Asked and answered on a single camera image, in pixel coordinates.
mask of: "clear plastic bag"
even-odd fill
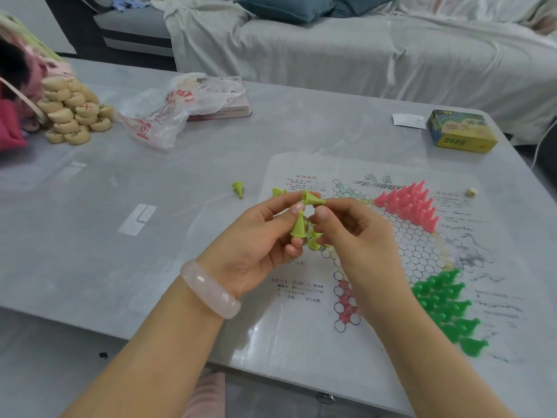
[[[118,115],[133,138],[168,150],[188,117],[215,113],[245,92],[240,83],[188,73],[173,78],[164,88],[149,89],[124,101]]]

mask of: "white card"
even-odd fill
[[[426,121],[422,116],[412,114],[393,114],[393,124],[395,126],[416,127],[426,129]]]

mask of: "fingernail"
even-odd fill
[[[294,204],[292,207],[290,207],[290,211],[292,211],[294,214],[298,214],[300,211],[303,210],[304,208],[304,204],[302,201]]]
[[[324,221],[327,220],[327,218],[329,217],[329,211],[327,208],[325,208],[322,205],[319,205],[316,209],[315,209],[315,215],[317,217],[317,221],[319,223],[322,223]]]

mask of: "pink jade bangle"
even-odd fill
[[[180,276],[193,293],[222,318],[230,320],[240,311],[241,302],[219,285],[195,260],[189,260],[182,266]]]

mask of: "gray marble table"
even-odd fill
[[[115,105],[175,76],[70,62]],[[484,188],[479,196],[497,211],[557,312],[557,206],[491,118],[500,142],[481,155],[435,147],[425,130],[392,124],[393,113],[428,116],[442,106],[250,82],[246,88],[250,117],[188,123],[169,154],[137,144],[121,124],[83,147],[54,149],[34,136],[29,148],[0,153],[0,306],[131,337],[181,264],[226,226],[210,217],[256,203],[269,158],[298,151],[474,175]],[[245,184],[243,202],[231,191],[235,180]],[[136,236],[118,232],[130,215]],[[199,226],[207,236],[189,237]],[[218,346],[211,360],[260,373],[249,357],[226,351]],[[322,389],[300,376],[281,378]],[[351,398],[341,387],[337,394]],[[380,399],[355,400],[381,406]]]

